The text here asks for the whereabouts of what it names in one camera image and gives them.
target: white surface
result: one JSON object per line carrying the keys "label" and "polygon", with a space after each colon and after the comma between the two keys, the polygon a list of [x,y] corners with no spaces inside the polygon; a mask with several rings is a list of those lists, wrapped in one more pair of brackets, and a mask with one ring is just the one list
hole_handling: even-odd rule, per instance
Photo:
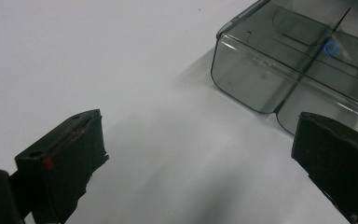
{"label": "white surface", "polygon": [[0,1],[0,169],[100,108],[111,159],[67,223],[346,223],[293,136],[210,78],[215,33],[252,3]]}

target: clear plastic box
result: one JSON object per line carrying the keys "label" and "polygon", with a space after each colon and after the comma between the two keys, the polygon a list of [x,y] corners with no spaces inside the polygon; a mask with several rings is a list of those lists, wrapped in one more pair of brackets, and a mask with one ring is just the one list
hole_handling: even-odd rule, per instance
{"label": "clear plastic box", "polygon": [[218,32],[212,78],[290,133],[302,111],[358,132],[358,1],[256,2]]}

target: white table surface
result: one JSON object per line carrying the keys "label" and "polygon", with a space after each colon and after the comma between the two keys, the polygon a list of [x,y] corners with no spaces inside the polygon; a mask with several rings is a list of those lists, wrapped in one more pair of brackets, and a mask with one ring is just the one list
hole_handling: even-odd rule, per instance
{"label": "white table surface", "polygon": [[216,32],[253,2],[0,1],[0,169],[100,108],[111,159],[67,223],[347,223],[275,116],[212,82]]}

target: transparent plastic container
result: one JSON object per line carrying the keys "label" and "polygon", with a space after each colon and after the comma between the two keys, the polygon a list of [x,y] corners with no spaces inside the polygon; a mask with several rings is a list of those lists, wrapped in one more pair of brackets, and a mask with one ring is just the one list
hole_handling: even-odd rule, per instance
{"label": "transparent plastic container", "polygon": [[290,133],[302,111],[358,132],[358,1],[258,1],[218,32],[212,78]]}

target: red marking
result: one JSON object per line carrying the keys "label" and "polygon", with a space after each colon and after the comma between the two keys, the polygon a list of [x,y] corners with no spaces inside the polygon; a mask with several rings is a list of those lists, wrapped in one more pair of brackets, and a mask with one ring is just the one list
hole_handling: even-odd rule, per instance
{"label": "red marking", "polygon": [[54,166],[54,162],[51,160],[50,157],[45,158],[45,167],[47,170],[51,170]]}

